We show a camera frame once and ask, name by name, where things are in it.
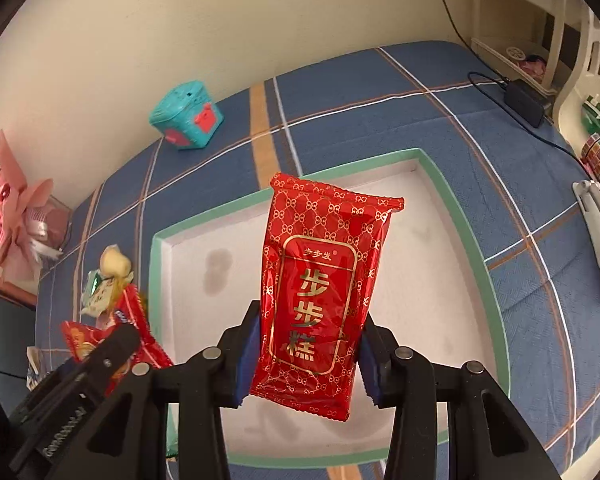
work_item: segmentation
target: teal box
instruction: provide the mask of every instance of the teal box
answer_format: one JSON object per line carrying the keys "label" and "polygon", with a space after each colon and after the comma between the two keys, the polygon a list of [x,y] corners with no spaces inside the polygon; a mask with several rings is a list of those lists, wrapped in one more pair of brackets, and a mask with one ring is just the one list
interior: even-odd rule
{"label": "teal box", "polygon": [[204,148],[222,119],[201,81],[169,90],[149,115],[149,123],[179,150]]}

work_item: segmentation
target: white stripe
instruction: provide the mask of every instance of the white stripe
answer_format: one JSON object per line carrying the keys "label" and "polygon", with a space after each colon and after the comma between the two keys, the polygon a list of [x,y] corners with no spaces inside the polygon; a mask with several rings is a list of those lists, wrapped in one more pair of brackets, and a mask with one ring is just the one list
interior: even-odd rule
{"label": "white stripe", "polygon": [[507,251],[509,251],[510,249],[513,249],[516,245],[521,244],[523,241],[525,241],[524,238],[522,238],[522,240],[518,240],[517,242],[513,242],[509,247],[504,248],[501,251],[498,251],[497,253],[495,253],[493,256],[489,256],[484,262],[488,262],[489,260],[493,260],[494,258],[500,256],[502,253],[506,253]]}
{"label": "white stripe", "polygon": [[577,423],[577,422],[578,422],[578,421],[579,421],[579,420],[580,420],[580,419],[581,419],[583,416],[585,416],[585,415],[586,415],[586,413],[587,413],[587,412],[588,412],[588,411],[591,409],[591,407],[592,407],[592,406],[593,406],[593,405],[596,403],[596,401],[598,400],[598,398],[599,398],[599,397],[600,397],[600,391],[599,391],[598,393],[596,393],[596,396],[595,396],[595,397],[593,397],[593,402],[592,402],[592,403],[591,403],[589,406],[587,406],[587,409],[586,409],[586,410],[583,410],[583,412],[582,412],[582,413],[581,413],[581,414],[578,416],[578,418],[576,418],[576,420],[574,421],[574,423],[573,423],[573,424],[570,424],[570,425],[568,425],[568,427],[567,427],[567,428],[565,428],[565,430],[563,430],[561,434],[557,435],[557,436],[555,437],[555,440],[554,440],[554,441],[553,441],[551,444],[549,444],[547,447],[545,447],[545,448],[544,448],[544,450],[545,450],[545,451],[549,451],[549,450],[550,450],[550,449],[551,449],[551,448],[554,446],[554,444],[555,444],[556,442],[558,442],[558,441],[559,441],[559,440],[560,440],[562,437],[564,437],[564,436],[567,434],[567,432],[568,432],[568,431],[569,431],[569,430],[570,430],[570,429],[571,429],[571,428],[572,428],[572,427],[573,427],[573,426],[574,426],[574,425],[575,425],[575,424],[576,424],[576,423]]}
{"label": "white stripe", "polygon": [[138,277],[136,278],[138,290],[140,290],[140,282],[142,280],[142,223],[144,221],[144,206],[146,205],[146,200],[144,199],[143,195],[146,195],[151,187],[151,179],[154,176],[155,163],[158,160],[158,152],[160,152],[163,139],[164,137],[160,137],[160,140],[158,141],[158,147],[155,149],[154,160],[152,160],[151,168],[149,170],[149,179],[147,180],[146,188],[142,190],[142,195],[140,195],[140,198],[142,199],[142,207],[140,208],[140,225],[138,228],[138,261],[136,262],[136,265],[138,266]]}
{"label": "white stripe", "polygon": [[[56,273],[51,277],[51,299],[49,300],[49,346],[51,346],[51,311],[54,309],[54,285],[56,284]],[[51,362],[51,352],[49,352],[49,370],[53,370],[54,365]]]}
{"label": "white stripe", "polygon": [[[403,67],[397,59],[395,59],[393,56],[391,56],[391,54],[389,54],[384,48],[380,48],[380,50],[382,52],[384,52],[397,66],[399,66],[402,70],[405,71],[405,73],[409,74],[409,76],[411,78],[413,78],[419,85],[421,85],[424,89],[427,89],[426,86],[424,86],[418,78],[416,78],[416,76],[414,76],[411,72],[409,72],[405,67]],[[471,139],[472,143],[474,144],[474,146],[480,151],[480,154],[484,157],[485,162],[489,165],[491,171],[493,171],[493,174],[496,176],[496,178],[498,179],[500,185],[502,186],[502,189],[505,191],[505,193],[507,194],[507,197],[509,198],[511,204],[513,205],[513,207],[516,210],[516,213],[518,214],[518,217],[520,218],[520,221],[522,222],[523,226],[526,229],[526,235],[529,237],[529,239],[531,240],[532,244],[534,245],[534,248],[536,249],[536,253],[538,254],[538,258],[540,260],[540,262],[542,263],[542,267],[544,269],[544,272],[546,274],[547,277],[547,281],[549,282],[549,284],[551,285],[552,291],[554,293],[555,296],[555,301],[557,303],[558,306],[558,311],[560,312],[560,318],[562,320],[562,327],[564,329],[564,335],[566,336],[567,339],[567,346],[569,349],[569,358],[571,360],[571,371],[572,371],[572,379],[573,379],[573,415],[576,416],[576,414],[578,413],[578,396],[576,394],[576,372],[575,372],[575,364],[573,362],[573,349],[571,348],[571,338],[569,337],[569,331],[567,330],[567,322],[564,319],[564,312],[562,311],[562,304],[560,303],[560,297],[558,296],[558,291],[555,288],[555,284],[554,284],[554,280],[552,280],[551,278],[551,274],[549,273],[549,269],[546,266],[546,262],[544,261],[544,258],[542,257],[542,253],[540,252],[540,248],[538,247],[538,244],[536,243],[536,239],[533,237],[533,235],[531,234],[531,230],[529,229],[529,226],[526,224],[526,221],[524,219],[524,217],[522,216],[522,213],[520,212],[520,209],[518,208],[518,205],[516,204],[516,202],[513,200],[513,197],[511,196],[511,193],[509,192],[509,189],[507,188],[507,186],[505,186],[504,181],[502,180],[502,178],[500,177],[500,175],[498,174],[498,172],[496,171],[496,169],[493,167],[493,164],[491,163],[491,161],[489,160],[489,158],[487,157],[486,153],[484,153],[484,150],[482,149],[482,147],[480,146],[480,144],[478,144],[478,142],[474,139],[474,136],[472,136],[471,133],[469,133],[469,130],[467,130],[464,127],[464,124],[462,124],[460,122],[460,120],[458,119],[458,117],[448,108],[448,106],[446,106],[439,98],[437,95],[435,94],[431,94],[431,96],[440,103],[441,106],[444,107],[444,109],[456,120],[456,122],[458,123],[458,125],[462,128],[462,130],[465,132],[465,134],[467,134],[467,136]],[[567,465],[567,468],[571,466],[571,463],[573,463],[573,447],[575,446],[575,441],[576,441],[576,427],[575,424],[573,425],[573,441],[571,443],[571,449],[570,449],[570,453],[569,453],[569,463]]]}
{"label": "white stripe", "polygon": [[[549,225],[551,222],[553,222],[554,220],[560,218],[562,215],[564,215],[569,209],[571,209],[573,206],[575,206],[577,204],[577,202],[574,202],[573,204],[571,204],[567,209],[565,209],[563,212],[558,213],[556,216],[554,216],[553,218],[551,218],[551,220],[549,220],[548,222],[545,222],[544,224],[542,224],[538,229],[534,230],[531,234],[536,234],[540,229],[546,227],[547,225]],[[510,249],[513,249],[516,245],[521,244],[523,241],[525,241],[525,239],[528,238],[528,235],[525,236],[524,238],[522,238],[522,240],[518,240],[517,242],[512,243],[509,247],[498,251],[497,253],[495,253],[493,256],[489,256],[484,262],[488,262],[489,260],[493,260],[494,258],[500,256],[502,253],[506,253],[507,251],[509,251]]]}
{"label": "white stripe", "polygon": [[573,204],[571,204],[567,209],[565,209],[563,212],[558,213],[556,216],[554,216],[553,218],[551,218],[551,220],[545,222],[544,224],[542,224],[538,229],[536,229],[535,231],[533,231],[532,234],[536,234],[540,229],[543,229],[545,227],[547,227],[551,222],[553,222],[554,220],[557,220],[558,218],[560,218],[562,215],[564,215],[569,209],[571,209],[572,207],[578,205],[577,202],[574,202]]}
{"label": "white stripe", "polygon": [[169,468],[169,461],[168,461],[168,460],[165,460],[165,462],[166,462],[166,464],[167,464],[167,473],[168,473],[168,475],[169,475],[169,478],[170,478],[171,480],[173,480],[173,475],[171,474],[171,469]]}
{"label": "white stripe", "polygon": [[78,313],[78,322],[82,323],[82,291],[84,290],[84,255],[87,252],[87,242],[90,240],[90,236],[88,235],[89,231],[91,231],[91,227],[93,226],[93,219],[96,218],[96,211],[98,210],[98,204],[100,203],[100,197],[102,196],[102,190],[104,189],[104,185],[107,183],[107,179],[100,186],[100,192],[98,193],[98,197],[96,199],[96,203],[93,206],[93,213],[91,214],[91,221],[89,223],[89,230],[87,231],[87,239],[84,241],[84,250],[82,251],[82,261],[80,263],[80,290],[78,291],[78,308],[80,312]]}
{"label": "white stripe", "polygon": [[[478,83],[479,86],[484,86],[484,85],[494,85],[496,83],[494,82],[483,82],[483,83]],[[375,101],[371,101],[369,103],[364,103],[364,104],[359,104],[359,105],[353,105],[347,108],[343,108],[342,110],[334,110],[333,112],[325,112],[323,114],[320,115],[316,115],[313,117],[308,117],[308,118],[304,118],[304,119],[300,119],[297,121],[292,121],[291,123],[289,123],[287,126],[291,127],[291,126],[296,126],[296,124],[302,124],[302,123],[306,123],[308,121],[313,121],[316,119],[320,119],[322,117],[327,117],[330,115],[335,115],[335,114],[339,114],[341,112],[348,112],[350,110],[355,110],[356,108],[363,108],[366,106],[371,106],[371,105],[376,105],[376,104],[380,104],[380,103],[384,103],[386,101],[391,101],[392,99],[404,99],[406,97],[412,97],[412,96],[417,96],[417,95],[424,95],[426,93],[434,93],[434,92],[447,92],[449,90],[461,90],[464,88],[469,88],[471,87],[471,84],[466,84],[466,85],[458,85],[458,86],[452,86],[449,88],[443,88],[443,89],[439,89],[439,90],[429,90],[427,92],[414,92],[412,94],[407,94],[407,95],[400,95],[400,96],[390,96],[390,97],[385,97],[382,99],[378,99]],[[241,146],[244,146],[245,144],[249,144],[253,139],[257,139],[259,137],[263,137],[266,135],[272,135],[275,133],[278,133],[280,130],[282,130],[283,128],[274,128],[272,130],[269,130],[267,132],[263,132],[260,134],[257,134],[256,136],[253,136],[249,139],[244,140],[243,142],[238,143],[236,146],[232,146],[231,148],[227,148],[226,150],[223,150],[222,152],[219,152],[217,155],[213,156],[212,158],[210,158],[209,160],[206,160],[205,162],[203,162],[202,164],[200,164],[199,166],[196,166],[194,168],[190,168],[190,170],[186,171],[185,173],[181,174],[180,176],[178,176],[177,178],[175,178],[174,180],[172,180],[171,182],[169,182],[168,184],[166,184],[163,187],[158,187],[157,189],[154,190],[154,192],[150,193],[149,195],[147,195],[147,197],[145,197],[145,199],[143,200],[143,202],[145,200],[148,200],[149,198],[151,198],[152,196],[156,195],[157,193],[160,193],[161,191],[167,189],[171,184],[175,184],[177,181],[179,181],[182,178],[185,178],[186,176],[190,175],[191,173],[199,170],[200,168],[202,168],[203,166],[206,166],[208,163],[216,160],[216,158],[219,158],[222,155],[225,155],[229,152],[232,152],[233,150],[235,150],[236,148],[240,148]],[[89,238],[91,238],[91,236],[93,236],[94,234],[99,233],[101,230],[103,230],[105,227],[107,227],[108,225],[110,225],[112,222],[115,222],[118,218],[120,218],[121,216],[124,216],[125,214],[127,214],[129,211],[131,211],[136,205],[138,205],[137,203],[130,205],[127,209],[125,209],[124,211],[120,212],[118,215],[116,215],[115,217],[113,217],[111,220],[107,221],[104,225],[102,225],[101,227],[99,227],[95,232],[93,232]],[[62,259],[58,260],[55,265],[53,265],[53,267],[51,267],[45,274],[42,275],[42,278],[44,278],[48,273],[50,273],[53,269],[55,269],[59,264],[61,264],[62,262],[64,262],[64,260],[66,258],[68,258],[69,256],[71,256],[72,254],[75,253],[75,251],[78,250],[78,248],[80,247],[80,245],[74,247],[70,252],[68,252],[67,254],[64,254],[62,256]]]}
{"label": "white stripe", "polygon": [[[495,84],[496,83],[489,81],[487,83],[478,83],[478,86],[495,85]],[[342,110],[332,110],[331,112],[325,112],[325,113],[320,114],[320,115],[316,115],[316,116],[312,116],[312,117],[307,117],[307,118],[304,118],[304,119],[299,119],[297,121],[291,121],[289,123],[289,126],[296,126],[297,124],[306,123],[308,121],[313,121],[314,119],[320,119],[321,117],[327,117],[327,116],[330,116],[330,115],[339,114],[341,112],[348,112],[349,110],[355,110],[356,108],[364,108],[366,106],[377,105],[377,104],[380,104],[380,103],[391,101],[393,99],[404,99],[406,97],[415,97],[417,95],[424,95],[424,94],[427,94],[427,93],[434,93],[434,92],[435,93],[438,93],[438,92],[448,92],[449,90],[461,90],[463,88],[469,88],[471,86],[473,86],[473,85],[471,85],[471,83],[469,83],[469,84],[466,84],[466,85],[451,86],[449,88],[443,88],[443,89],[440,89],[440,90],[430,90],[428,92],[413,92],[413,93],[405,94],[405,95],[392,95],[392,96],[383,97],[382,99],[378,99],[378,100],[371,101],[371,102],[368,102],[368,103],[362,103],[362,104],[352,105],[352,106],[349,106],[347,108],[343,108]]]}
{"label": "white stripe", "polygon": [[298,176],[303,176],[304,173],[302,173],[302,166],[300,166],[300,158],[298,157],[298,152],[296,152],[296,145],[294,144],[294,140],[291,138],[291,131],[289,130],[289,125],[286,123],[285,109],[282,107],[282,97],[280,97],[280,90],[278,89],[278,80],[275,76],[273,78],[273,88],[276,91],[278,111],[280,112],[282,126],[285,129],[286,142],[289,143],[289,149],[291,150],[291,156],[293,157],[294,164],[296,165],[296,171],[298,172]]}

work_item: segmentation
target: metal screw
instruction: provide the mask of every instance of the metal screw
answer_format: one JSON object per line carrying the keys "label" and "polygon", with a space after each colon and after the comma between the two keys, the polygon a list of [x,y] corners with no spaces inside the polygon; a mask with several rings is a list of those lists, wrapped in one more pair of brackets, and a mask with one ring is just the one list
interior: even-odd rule
{"label": "metal screw", "polygon": [[484,366],[480,361],[469,361],[466,364],[466,369],[469,370],[472,374],[481,374],[484,371]]}
{"label": "metal screw", "polygon": [[222,350],[217,346],[209,346],[202,351],[202,357],[205,359],[209,359],[210,361],[213,359],[218,359],[222,355]]}
{"label": "metal screw", "polygon": [[150,369],[151,367],[147,363],[137,363],[131,368],[131,373],[138,376],[146,375]]}
{"label": "metal screw", "polygon": [[394,353],[398,359],[411,359],[413,357],[413,350],[408,346],[398,346]]}

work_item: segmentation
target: pink flower bouquet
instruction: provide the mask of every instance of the pink flower bouquet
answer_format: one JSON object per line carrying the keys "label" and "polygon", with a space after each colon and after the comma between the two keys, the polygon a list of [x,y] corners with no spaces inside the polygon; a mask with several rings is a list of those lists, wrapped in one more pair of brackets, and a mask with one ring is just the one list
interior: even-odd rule
{"label": "pink flower bouquet", "polygon": [[2,279],[31,280],[42,255],[54,251],[66,234],[69,210],[51,196],[53,180],[32,186],[0,130],[0,268]]}

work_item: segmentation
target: red snack package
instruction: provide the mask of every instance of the red snack package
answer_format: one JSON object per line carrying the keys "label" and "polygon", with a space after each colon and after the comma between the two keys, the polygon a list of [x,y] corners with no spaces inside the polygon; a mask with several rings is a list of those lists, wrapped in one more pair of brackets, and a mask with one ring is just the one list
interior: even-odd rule
{"label": "red snack package", "polygon": [[64,335],[67,346],[74,359],[78,362],[83,361],[120,323],[132,323],[138,329],[140,333],[140,348],[113,375],[106,395],[111,393],[122,376],[131,370],[136,363],[149,363],[154,368],[173,366],[173,362],[169,356],[151,335],[149,323],[144,315],[135,285],[127,285],[125,290],[122,291],[122,295],[112,316],[114,324],[104,330],[73,321],[63,321],[60,325],[60,330]]}
{"label": "red snack package", "polygon": [[[100,330],[75,321],[63,321],[60,324],[60,330],[64,335],[64,340],[71,355],[80,363],[112,332],[113,327]],[[130,370],[132,361],[132,358],[129,359],[113,374],[105,395],[109,395],[118,384],[118,381]]]}
{"label": "red snack package", "polygon": [[112,314],[115,324],[132,323],[140,333],[140,349],[134,356],[134,364],[139,362],[149,363],[154,368],[168,368],[173,366],[173,361],[151,335],[149,322],[146,320],[138,288],[127,285],[122,291],[118,304]]}
{"label": "red snack package", "polygon": [[404,199],[282,173],[271,185],[251,394],[344,421],[380,251]]}

